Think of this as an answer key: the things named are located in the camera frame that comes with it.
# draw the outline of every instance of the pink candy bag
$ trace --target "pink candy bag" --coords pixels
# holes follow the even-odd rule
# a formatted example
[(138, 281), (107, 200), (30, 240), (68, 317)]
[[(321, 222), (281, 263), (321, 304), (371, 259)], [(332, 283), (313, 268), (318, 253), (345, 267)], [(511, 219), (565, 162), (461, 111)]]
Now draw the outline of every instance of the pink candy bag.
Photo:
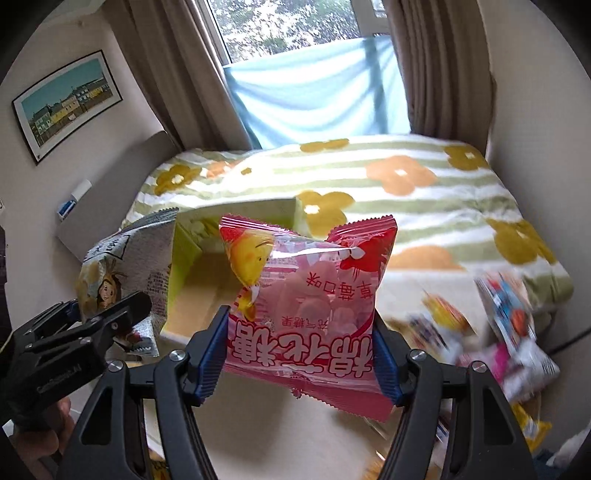
[(233, 272), (226, 370), (385, 420), (372, 365), (375, 292), (396, 236), (392, 216), (335, 228), (326, 241), (236, 216), (220, 221)]

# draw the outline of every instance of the candy wrapper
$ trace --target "candy wrapper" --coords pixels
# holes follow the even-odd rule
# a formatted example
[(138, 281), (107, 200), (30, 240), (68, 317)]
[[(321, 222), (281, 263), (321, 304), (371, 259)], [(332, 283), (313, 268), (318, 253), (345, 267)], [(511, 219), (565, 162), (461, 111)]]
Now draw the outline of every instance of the candy wrapper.
[(316, 241), (223, 217), (220, 234), (244, 285), (230, 314), (225, 368), (385, 420), (392, 404), (375, 378), (371, 334), (396, 232), (386, 216)]
[(84, 258), (76, 281), (84, 320), (135, 291), (152, 300), (150, 316), (124, 338), (115, 338), (126, 352), (157, 356), (156, 337), (167, 315), (167, 289), (177, 210), (161, 210), (101, 240)]
[(518, 403), (512, 405), (511, 410), (513, 410), (519, 428), (523, 432), (530, 452), (537, 450), (552, 428), (552, 424), (547, 421), (534, 420)]
[(509, 365), (509, 352), (503, 342), (491, 345), (480, 352), (465, 352), (457, 360), (459, 367), (468, 367), (472, 362), (480, 360), (491, 369), (492, 376), (502, 384)]
[(503, 393), (510, 403), (525, 402), (550, 384), (560, 369), (531, 339), (524, 339), (511, 358), (502, 383)]
[(488, 274), (476, 279), (476, 285), (492, 329), (507, 345), (511, 356), (524, 338), (535, 341), (534, 319), (523, 282), (510, 273)]
[(462, 340), (474, 334), (466, 317), (441, 295), (424, 292), (423, 310), (403, 320), (388, 322), (411, 348), (425, 350), (444, 364), (455, 364), (463, 351)]

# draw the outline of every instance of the white snack bag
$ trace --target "white snack bag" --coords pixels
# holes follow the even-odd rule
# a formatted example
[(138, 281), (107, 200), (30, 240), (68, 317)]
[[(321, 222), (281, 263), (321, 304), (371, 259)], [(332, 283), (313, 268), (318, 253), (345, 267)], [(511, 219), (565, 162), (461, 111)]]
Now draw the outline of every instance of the white snack bag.
[(508, 372), (502, 384), (503, 393), (509, 403), (521, 403), (549, 385), (560, 369), (532, 339), (524, 338), (509, 361)]
[(136, 291), (146, 292), (152, 300), (150, 315), (125, 338), (115, 338), (126, 352), (158, 355), (156, 338), (167, 317), (177, 213), (177, 209), (169, 209), (146, 215), (98, 242), (82, 263), (76, 293), (85, 320)]

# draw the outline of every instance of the framed picture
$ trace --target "framed picture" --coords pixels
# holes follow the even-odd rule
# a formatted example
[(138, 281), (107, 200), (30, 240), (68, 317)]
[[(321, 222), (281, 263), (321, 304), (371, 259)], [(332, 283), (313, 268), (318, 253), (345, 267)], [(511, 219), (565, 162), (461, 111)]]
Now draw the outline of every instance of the framed picture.
[(36, 163), (101, 112), (121, 101), (102, 51), (56, 70), (13, 101)]

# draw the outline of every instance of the tree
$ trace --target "tree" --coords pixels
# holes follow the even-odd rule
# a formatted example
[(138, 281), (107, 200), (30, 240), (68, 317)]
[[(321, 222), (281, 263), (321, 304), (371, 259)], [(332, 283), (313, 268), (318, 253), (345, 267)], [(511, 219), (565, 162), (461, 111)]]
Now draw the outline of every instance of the tree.
[(358, 38), (350, 0), (211, 0), (232, 61)]

